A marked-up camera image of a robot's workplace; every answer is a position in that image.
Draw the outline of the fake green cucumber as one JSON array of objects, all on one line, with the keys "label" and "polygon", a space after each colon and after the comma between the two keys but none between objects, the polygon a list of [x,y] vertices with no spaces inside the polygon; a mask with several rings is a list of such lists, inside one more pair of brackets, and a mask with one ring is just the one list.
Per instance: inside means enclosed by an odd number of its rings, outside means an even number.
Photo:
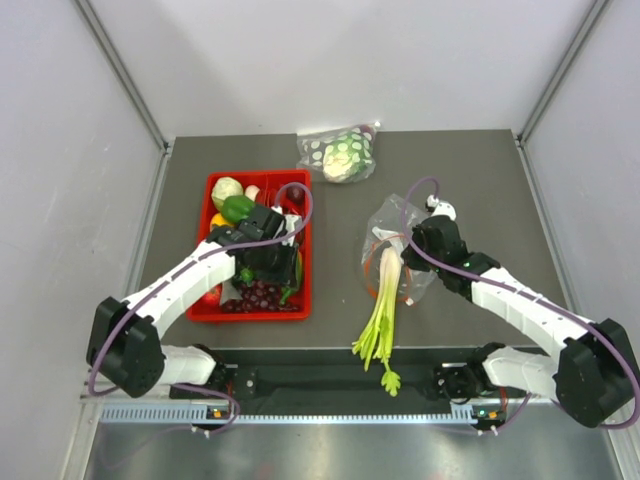
[{"label": "fake green cucumber", "polygon": [[[258,285],[265,285],[265,283],[258,279],[257,274],[249,268],[243,268],[239,274],[240,282],[248,287],[257,287]],[[296,294],[302,284],[303,270],[301,267],[297,267],[294,273],[294,280],[287,285],[280,287],[281,303],[285,303],[291,296]]]}]

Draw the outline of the clear orange zip bag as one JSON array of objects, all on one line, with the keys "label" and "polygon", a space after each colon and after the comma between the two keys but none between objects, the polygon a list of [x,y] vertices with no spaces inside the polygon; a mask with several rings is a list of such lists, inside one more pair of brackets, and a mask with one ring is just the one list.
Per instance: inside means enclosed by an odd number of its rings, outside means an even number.
[{"label": "clear orange zip bag", "polygon": [[[398,256],[409,245],[404,229],[425,220],[428,214],[411,203],[406,210],[406,221],[401,219],[404,199],[397,194],[391,194],[381,207],[367,222],[364,245],[362,247],[361,264],[363,278],[367,291],[376,298],[380,286],[380,268],[382,253],[393,248]],[[427,287],[436,275],[433,272],[414,271],[407,267],[400,259],[402,271],[399,277],[397,300],[407,306],[412,306],[422,299]]]}]

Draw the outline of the fake celery stalk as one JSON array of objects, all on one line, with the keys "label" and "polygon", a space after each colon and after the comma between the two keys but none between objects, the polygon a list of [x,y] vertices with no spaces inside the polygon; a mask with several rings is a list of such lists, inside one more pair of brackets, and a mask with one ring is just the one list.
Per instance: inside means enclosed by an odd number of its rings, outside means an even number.
[{"label": "fake celery stalk", "polygon": [[384,367],[380,384],[391,397],[396,397],[401,389],[401,377],[390,365],[401,271],[402,263],[397,251],[393,247],[384,249],[373,312],[359,338],[352,344],[352,353],[363,362],[364,371],[369,370],[373,360],[379,361]]}]

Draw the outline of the fake grey fish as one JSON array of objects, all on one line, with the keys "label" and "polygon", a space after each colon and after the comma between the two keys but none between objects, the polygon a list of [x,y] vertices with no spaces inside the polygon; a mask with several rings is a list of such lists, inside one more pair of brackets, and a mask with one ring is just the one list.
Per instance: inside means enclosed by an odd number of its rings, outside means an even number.
[{"label": "fake grey fish", "polygon": [[242,296],[231,280],[227,280],[221,284],[220,305],[224,305],[230,301],[241,300]]}]

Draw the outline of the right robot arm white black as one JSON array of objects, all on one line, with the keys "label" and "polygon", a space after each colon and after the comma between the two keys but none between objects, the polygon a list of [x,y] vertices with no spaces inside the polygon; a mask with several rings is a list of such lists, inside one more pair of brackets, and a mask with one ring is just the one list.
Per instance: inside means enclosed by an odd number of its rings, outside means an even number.
[{"label": "right robot arm white black", "polygon": [[469,251],[449,216],[432,215],[413,226],[402,257],[410,269],[433,271],[446,289],[542,349],[529,354],[498,343],[480,348],[466,372],[474,393],[511,387],[546,397],[588,428],[639,402],[639,367],[622,325],[585,319],[526,287],[495,259]]}]

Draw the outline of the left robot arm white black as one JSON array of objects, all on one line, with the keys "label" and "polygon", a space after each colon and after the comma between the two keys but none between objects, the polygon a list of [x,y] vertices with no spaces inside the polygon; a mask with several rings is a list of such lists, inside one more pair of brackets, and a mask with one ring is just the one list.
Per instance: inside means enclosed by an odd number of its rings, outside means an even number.
[{"label": "left robot arm white black", "polygon": [[254,206],[234,226],[217,226],[183,261],[123,300],[108,297],[97,307],[86,359],[89,392],[98,376],[132,398],[158,385],[194,385],[205,396],[226,387],[227,374],[214,354],[198,346],[163,344],[169,327],[215,287],[247,268],[277,286],[295,280],[296,236],[309,219],[279,207]]}]

